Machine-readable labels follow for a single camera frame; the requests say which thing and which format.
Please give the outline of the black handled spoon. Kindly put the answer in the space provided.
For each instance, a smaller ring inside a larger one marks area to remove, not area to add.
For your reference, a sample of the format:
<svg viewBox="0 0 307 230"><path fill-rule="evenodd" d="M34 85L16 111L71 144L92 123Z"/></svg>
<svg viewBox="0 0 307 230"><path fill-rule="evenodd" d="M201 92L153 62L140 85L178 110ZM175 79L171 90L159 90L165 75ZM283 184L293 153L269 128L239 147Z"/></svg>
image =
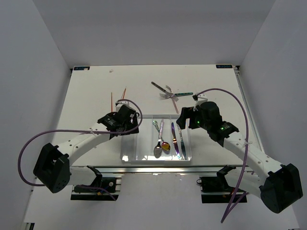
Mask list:
<svg viewBox="0 0 307 230"><path fill-rule="evenodd" d="M157 121L153 121L153 125L154 125L154 127L155 127L155 129L158 131L158 133L159 133L159 125L158 125L158 122Z"/></svg>

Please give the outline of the rainbow iridescent knife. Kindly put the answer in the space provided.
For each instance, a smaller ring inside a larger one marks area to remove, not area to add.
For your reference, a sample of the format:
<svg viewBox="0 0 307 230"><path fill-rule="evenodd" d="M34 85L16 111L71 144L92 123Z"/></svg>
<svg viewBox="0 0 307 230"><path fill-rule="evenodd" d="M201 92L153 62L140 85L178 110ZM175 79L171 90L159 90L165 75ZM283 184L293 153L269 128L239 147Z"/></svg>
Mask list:
<svg viewBox="0 0 307 230"><path fill-rule="evenodd" d="M179 148L178 148L178 144L177 144L177 139L176 139L175 126L174 126L173 122L171 123L171 132L172 132L172 135L173 135L173 145L174 145L174 148L175 148L176 156L179 160L181 160L181 156L180 156L180 152L179 152Z"/></svg>

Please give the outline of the rainbow iridescent spoon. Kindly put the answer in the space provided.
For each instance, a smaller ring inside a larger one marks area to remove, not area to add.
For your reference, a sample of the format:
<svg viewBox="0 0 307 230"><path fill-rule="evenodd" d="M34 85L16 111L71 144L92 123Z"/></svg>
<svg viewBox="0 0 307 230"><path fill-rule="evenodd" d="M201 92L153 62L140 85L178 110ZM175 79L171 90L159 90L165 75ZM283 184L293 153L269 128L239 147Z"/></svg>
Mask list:
<svg viewBox="0 0 307 230"><path fill-rule="evenodd" d="M169 144L168 142L165 142L165 141L162 142L161 147L162 147L162 149L163 149L164 151L167 151L167 152L169 152L170 149L171 149L170 144Z"/></svg>

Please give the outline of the pink handled spoon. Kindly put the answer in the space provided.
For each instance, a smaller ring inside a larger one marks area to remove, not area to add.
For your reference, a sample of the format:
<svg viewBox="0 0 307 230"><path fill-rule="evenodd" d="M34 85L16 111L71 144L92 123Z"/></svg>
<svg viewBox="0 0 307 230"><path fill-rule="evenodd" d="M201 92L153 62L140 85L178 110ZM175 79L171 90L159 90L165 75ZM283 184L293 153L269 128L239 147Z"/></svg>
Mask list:
<svg viewBox="0 0 307 230"><path fill-rule="evenodd" d="M157 159L160 158L162 151L163 151L162 147L161 147L163 125L164 125L164 119L161 119L160 128L159 128L159 135L158 135L158 142L157 142L157 145L154 147L154 150L153 150L154 156Z"/></svg>

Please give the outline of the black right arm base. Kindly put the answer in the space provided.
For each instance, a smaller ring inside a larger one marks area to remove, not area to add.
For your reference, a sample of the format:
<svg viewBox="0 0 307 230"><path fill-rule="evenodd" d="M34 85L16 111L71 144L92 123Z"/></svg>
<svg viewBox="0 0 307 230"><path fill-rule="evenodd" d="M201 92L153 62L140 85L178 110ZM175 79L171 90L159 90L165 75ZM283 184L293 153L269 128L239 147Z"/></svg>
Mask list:
<svg viewBox="0 0 307 230"><path fill-rule="evenodd" d="M235 190L235 186L229 186L224 175L232 169L233 165L222 167L197 167L199 177L196 184L201 190L201 202L203 204L227 204Z"/></svg>

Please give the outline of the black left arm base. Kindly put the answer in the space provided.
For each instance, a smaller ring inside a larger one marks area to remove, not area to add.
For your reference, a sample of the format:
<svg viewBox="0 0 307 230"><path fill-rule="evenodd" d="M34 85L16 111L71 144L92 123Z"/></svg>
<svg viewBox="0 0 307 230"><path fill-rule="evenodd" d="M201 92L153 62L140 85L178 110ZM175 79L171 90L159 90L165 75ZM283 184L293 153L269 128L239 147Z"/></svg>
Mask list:
<svg viewBox="0 0 307 230"><path fill-rule="evenodd" d="M121 189L121 177L113 173L102 174L93 166L71 166L71 200L116 201Z"/></svg>

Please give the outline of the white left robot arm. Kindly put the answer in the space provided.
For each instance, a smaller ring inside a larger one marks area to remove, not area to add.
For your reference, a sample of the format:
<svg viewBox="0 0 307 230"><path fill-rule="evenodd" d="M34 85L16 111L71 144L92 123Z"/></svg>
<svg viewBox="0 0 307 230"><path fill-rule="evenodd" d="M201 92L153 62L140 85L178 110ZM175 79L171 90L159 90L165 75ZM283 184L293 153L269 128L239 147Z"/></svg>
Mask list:
<svg viewBox="0 0 307 230"><path fill-rule="evenodd" d="M86 133L59 145L44 145L34 167L34 175L52 193L61 191L67 185L80 185L97 191L101 187L101 173L93 166L78 167L73 163L101 143L117 136L138 133L139 115L124 104L117 111L98 119Z"/></svg>

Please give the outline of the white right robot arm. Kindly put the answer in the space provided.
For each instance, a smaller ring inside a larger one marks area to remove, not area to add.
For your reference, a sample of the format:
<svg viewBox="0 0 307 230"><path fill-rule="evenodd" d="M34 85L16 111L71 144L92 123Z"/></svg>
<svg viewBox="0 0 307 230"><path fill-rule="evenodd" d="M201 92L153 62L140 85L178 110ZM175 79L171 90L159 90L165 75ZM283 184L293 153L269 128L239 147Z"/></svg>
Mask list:
<svg viewBox="0 0 307 230"><path fill-rule="evenodd" d="M245 160L254 174L245 172L239 189L259 197L273 213L280 213L303 196L299 170L284 165L244 140L239 129L222 120L214 102L203 102L194 107L183 107L176 123L181 129L203 128L220 146Z"/></svg>

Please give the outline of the ornate silver knife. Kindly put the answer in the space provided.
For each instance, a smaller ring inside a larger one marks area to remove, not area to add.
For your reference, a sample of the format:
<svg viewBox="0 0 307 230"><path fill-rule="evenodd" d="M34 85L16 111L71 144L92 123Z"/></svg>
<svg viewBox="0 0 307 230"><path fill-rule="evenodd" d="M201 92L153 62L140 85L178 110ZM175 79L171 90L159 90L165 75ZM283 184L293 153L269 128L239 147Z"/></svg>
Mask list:
<svg viewBox="0 0 307 230"><path fill-rule="evenodd" d="M187 154L186 154L186 148L185 148L185 144L184 144L184 140L183 140L183 136L182 136L182 130L180 128L180 126L177 124L177 129L179 132L179 138L180 138L180 144L181 144L181 152L182 152L182 157L180 157L179 151L176 152L177 157L180 160L187 160Z"/></svg>

